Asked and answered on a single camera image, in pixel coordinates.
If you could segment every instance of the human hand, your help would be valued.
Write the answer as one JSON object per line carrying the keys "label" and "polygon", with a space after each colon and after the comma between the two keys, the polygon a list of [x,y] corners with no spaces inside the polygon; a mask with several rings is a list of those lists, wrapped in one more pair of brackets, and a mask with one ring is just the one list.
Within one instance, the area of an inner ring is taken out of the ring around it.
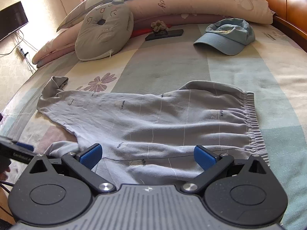
{"label": "human hand", "polygon": [[[6,172],[10,172],[10,171],[11,171],[11,170],[10,170],[10,167],[6,167],[6,168],[5,168],[5,171],[6,171]],[[8,178],[8,176],[6,175],[5,172],[3,172],[3,173],[0,174],[0,180],[1,180],[1,181],[6,181],[7,178]]]}

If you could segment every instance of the bedsheet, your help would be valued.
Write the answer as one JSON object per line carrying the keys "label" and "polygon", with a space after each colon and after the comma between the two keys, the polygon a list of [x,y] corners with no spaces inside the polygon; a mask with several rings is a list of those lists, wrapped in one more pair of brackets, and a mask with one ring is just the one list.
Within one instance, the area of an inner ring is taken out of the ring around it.
{"label": "bedsheet", "polygon": [[[75,136],[36,110],[51,76],[69,78],[64,90],[162,94],[191,80],[227,83],[255,94],[260,130],[271,169],[284,187],[289,206],[282,220],[286,229],[304,229],[307,219],[307,53],[271,25],[251,24],[256,41],[236,56],[193,42],[208,24],[175,26],[180,37],[145,41],[131,38],[111,58],[81,62],[74,52],[40,68],[2,111],[0,135],[32,144],[44,152],[56,141]],[[23,167],[13,163],[9,180]]]}

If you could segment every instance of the pink pillow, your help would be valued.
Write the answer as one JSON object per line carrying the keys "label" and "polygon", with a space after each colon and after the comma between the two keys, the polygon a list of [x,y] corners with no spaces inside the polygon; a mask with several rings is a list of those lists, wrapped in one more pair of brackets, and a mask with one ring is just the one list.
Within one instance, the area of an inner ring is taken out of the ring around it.
{"label": "pink pillow", "polygon": [[53,51],[52,53],[44,56],[42,59],[40,59],[37,62],[36,67],[40,68],[40,67],[44,66],[45,64],[47,64],[48,62],[53,61],[53,60],[65,55],[65,54],[73,52],[73,51],[75,51],[75,43],[68,44],[68,45],[62,47],[61,49],[57,49],[57,50]]}
{"label": "pink pillow", "polygon": [[209,14],[179,14],[179,15],[156,16],[152,18],[134,21],[133,30],[150,28],[150,24],[152,22],[155,22],[156,20],[163,21],[165,24],[177,26],[185,24],[216,23],[225,18],[231,18],[231,17],[221,16],[221,15],[209,15]]}
{"label": "pink pillow", "polygon": [[32,58],[32,63],[36,65],[39,60],[49,55],[54,51],[65,48],[67,45],[75,45],[78,33],[80,31],[82,22],[74,25],[73,27],[68,28],[54,39],[48,41]]}

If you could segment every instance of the wooden headboard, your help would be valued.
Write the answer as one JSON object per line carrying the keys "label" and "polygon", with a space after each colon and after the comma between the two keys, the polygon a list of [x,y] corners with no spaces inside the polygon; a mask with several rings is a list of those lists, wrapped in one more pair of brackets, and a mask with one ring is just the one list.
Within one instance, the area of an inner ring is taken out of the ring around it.
{"label": "wooden headboard", "polygon": [[307,0],[267,0],[276,12],[273,25],[307,52]]}

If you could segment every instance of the television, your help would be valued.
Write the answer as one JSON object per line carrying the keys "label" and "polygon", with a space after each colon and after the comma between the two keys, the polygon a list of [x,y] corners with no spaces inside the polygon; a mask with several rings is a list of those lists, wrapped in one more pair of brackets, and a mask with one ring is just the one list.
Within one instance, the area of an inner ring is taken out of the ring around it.
{"label": "television", "polygon": [[1,10],[0,18],[0,41],[29,22],[20,1]]}

